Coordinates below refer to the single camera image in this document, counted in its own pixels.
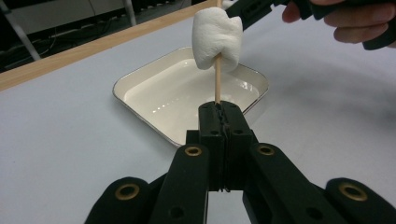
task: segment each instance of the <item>white tray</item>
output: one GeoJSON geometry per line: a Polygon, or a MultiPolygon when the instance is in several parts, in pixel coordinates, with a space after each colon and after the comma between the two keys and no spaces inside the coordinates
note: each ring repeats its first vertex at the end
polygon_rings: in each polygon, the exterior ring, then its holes
{"type": "MultiPolygon", "coordinates": [[[[175,146],[185,144],[186,131],[198,130],[198,106],[214,101],[215,71],[196,67],[192,48],[177,49],[114,85],[113,93],[140,119],[175,146]]],[[[221,75],[221,100],[246,113],[267,92],[264,75],[239,64],[221,75]]]]}

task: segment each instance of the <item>wooden skewer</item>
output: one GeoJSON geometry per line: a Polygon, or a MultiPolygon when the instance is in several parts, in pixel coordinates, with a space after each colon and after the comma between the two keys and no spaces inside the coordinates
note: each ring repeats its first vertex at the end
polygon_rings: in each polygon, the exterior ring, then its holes
{"type": "MultiPolygon", "coordinates": [[[[222,0],[218,0],[216,3],[217,7],[221,7],[222,0]]],[[[216,56],[215,59],[215,104],[220,104],[221,101],[221,53],[216,56]]]]}

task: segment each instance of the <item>marshmallow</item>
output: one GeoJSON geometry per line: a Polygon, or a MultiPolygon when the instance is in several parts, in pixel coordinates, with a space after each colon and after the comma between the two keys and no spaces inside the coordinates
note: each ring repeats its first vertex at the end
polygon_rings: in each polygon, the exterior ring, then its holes
{"type": "Polygon", "coordinates": [[[192,52],[199,69],[209,69],[221,53],[221,70],[233,71],[239,62],[242,41],[239,17],[228,18],[219,7],[198,11],[192,26],[192,52]]]}

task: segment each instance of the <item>hand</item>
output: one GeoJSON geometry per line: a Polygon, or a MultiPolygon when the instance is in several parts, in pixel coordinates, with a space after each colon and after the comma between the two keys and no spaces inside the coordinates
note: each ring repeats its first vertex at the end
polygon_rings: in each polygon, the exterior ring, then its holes
{"type": "MultiPolygon", "coordinates": [[[[344,0],[311,0],[316,5],[333,5],[344,0]]],[[[382,3],[362,7],[342,7],[324,18],[326,24],[336,27],[334,38],[344,43],[360,43],[382,35],[387,29],[387,22],[396,16],[396,4],[382,3]]],[[[283,11],[284,22],[300,19],[297,6],[290,2],[283,11]]],[[[389,47],[396,48],[396,42],[389,47]]]]}

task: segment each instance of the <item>white table surface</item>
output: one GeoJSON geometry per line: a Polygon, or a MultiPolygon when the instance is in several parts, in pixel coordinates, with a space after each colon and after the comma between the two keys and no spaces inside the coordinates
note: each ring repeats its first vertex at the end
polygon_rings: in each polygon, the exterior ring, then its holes
{"type": "MultiPolygon", "coordinates": [[[[311,182],[365,183],[396,205],[396,49],[337,43],[282,7],[244,33],[240,63],[270,90],[247,113],[311,182]]],[[[112,95],[122,76],[191,45],[192,19],[0,92],[0,223],[82,223],[113,181],[151,182],[176,149],[112,95]]],[[[210,193],[208,223],[248,223],[241,192],[210,193]]]]}

